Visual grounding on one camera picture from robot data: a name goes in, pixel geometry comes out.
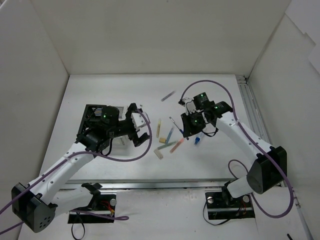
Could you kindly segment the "beige rectangular eraser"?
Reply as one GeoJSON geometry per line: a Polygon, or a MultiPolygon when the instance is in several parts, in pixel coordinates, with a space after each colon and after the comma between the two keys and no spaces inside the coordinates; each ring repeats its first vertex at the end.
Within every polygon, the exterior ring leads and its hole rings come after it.
{"type": "Polygon", "coordinates": [[[160,150],[158,150],[157,148],[153,151],[155,153],[155,155],[161,160],[163,159],[163,154],[160,152],[160,150]]]}

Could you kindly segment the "teal blue pen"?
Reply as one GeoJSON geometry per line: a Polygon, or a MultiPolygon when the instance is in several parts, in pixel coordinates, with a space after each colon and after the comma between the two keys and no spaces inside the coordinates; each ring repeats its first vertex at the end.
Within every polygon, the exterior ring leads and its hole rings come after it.
{"type": "Polygon", "coordinates": [[[170,129],[170,131],[169,131],[169,133],[168,133],[168,135],[167,135],[167,138],[166,138],[165,144],[168,144],[168,143],[169,143],[170,138],[171,138],[171,136],[172,136],[172,133],[173,133],[174,129],[175,129],[175,127],[174,127],[174,126],[172,126],[172,127],[171,127],[171,129],[170,129]]]}

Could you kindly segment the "green grey marker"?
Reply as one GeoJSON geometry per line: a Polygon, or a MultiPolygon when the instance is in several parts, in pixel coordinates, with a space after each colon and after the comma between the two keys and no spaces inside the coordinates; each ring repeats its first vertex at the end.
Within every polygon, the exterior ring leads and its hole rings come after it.
{"type": "Polygon", "coordinates": [[[158,150],[161,150],[161,149],[164,149],[164,148],[173,146],[173,145],[175,145],[176,143],[177,143],[177,141],[168,142],[168,143],[165,143],[165,144],[159,146],[157,149],[158,149],[158,150]]]}

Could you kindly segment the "blue ballpoint pen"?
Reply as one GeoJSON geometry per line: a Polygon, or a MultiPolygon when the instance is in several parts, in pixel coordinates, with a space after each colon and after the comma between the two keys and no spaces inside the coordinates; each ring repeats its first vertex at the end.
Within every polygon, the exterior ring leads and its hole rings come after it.
{"type": "Polygon", "coordinates": [[[176,121],[171,117],[169,116],[169,119],[172,121],[172,123],[177,127],[177,129],[179,130],[179,132],[183,135],[184,132],[183,130],[180,128],[180,126],[176,123],[176,121]]]}

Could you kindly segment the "small yellow eraser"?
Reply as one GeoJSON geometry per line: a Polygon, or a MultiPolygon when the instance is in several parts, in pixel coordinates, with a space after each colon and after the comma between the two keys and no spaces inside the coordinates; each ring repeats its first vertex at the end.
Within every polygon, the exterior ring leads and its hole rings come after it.
{"type": "Polygon", "coordinates": [[[167,140],[166,140],[166,138],[164,138],[164,137],[160,137],[160,138],[159,138],[159,142],[160,142],[160,143],[166,143],[166,141],[167,141],[167,140]]]}

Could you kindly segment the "orange red marker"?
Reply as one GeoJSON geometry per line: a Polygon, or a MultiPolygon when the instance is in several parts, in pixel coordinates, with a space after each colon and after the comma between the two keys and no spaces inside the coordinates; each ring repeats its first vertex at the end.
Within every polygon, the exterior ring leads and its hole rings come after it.
{"type": "Polygon", "coordinates": [[[185,138],[181,138],[169,152],[172,154],[184,141],[185,138]]]}

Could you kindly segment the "cream eraser stick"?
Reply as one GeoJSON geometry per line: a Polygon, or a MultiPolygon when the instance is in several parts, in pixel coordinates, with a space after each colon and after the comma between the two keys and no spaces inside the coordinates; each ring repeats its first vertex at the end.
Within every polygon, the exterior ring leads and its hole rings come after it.
{"type": "Polygon", "coordinates": [[[159,118],[157,122],[157,128],[156,128],[156,138],[159,138],[160,136],[161,124],[162,124],[162,119],[159,118]]]}

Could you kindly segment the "purple grey pen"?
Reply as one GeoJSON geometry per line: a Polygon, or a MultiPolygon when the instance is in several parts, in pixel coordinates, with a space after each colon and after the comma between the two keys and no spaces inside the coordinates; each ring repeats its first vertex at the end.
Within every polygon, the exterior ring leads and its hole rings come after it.
{"type": "Polygon", "coordinates": [[[165,95],[163,98],[161,98],[161,102],[164,102],[165,100],[167,100],[168,98],[170,98],[172,95],[174,95],[176,93],[175,90],[171,91],[170,93],[168,93],[167,95],[165,95]]]}

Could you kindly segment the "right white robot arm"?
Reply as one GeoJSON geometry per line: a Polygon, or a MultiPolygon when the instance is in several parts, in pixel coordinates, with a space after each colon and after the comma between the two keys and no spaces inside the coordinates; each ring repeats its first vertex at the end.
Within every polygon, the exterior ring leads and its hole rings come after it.
{"type": "Polygon", "coordinates": [[[178,102],[185,108],[181,114],[183,136],[196,135],[211,124],[226,134],[246,155],[250,169],[246,176],[226,185],[221,200],[227,206],[233,206],[243,195],[263,194],[283,181],[287,175],[287,153],[281,147],[273,147],[258,137],[245,124],[236,120],[230,105],[221,101],[210,101],[206,93],[194,98],[183,98],[178,102]]]}

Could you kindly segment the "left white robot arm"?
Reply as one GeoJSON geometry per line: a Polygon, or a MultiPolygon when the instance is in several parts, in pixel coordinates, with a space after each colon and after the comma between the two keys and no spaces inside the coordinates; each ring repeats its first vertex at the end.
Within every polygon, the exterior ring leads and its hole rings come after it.
{"type": "Polygon", "coordinates": [[[62,193],[62,186],[95,157],[109,159],[113,140],[123,136],[139,147],[152,141],[152,134],[138,135],[150,127],[149,116],[135,103],[127,107],[124,119],[120,110],[110,105],[85,107],[75,142],[47,171],[27,184],[17,183],[11,190],[12,211],[34,233],[49,226],[55,217],[77,208],[96,209],[100,204],[98,183],[83,183],[75,190],[62,193]]]}

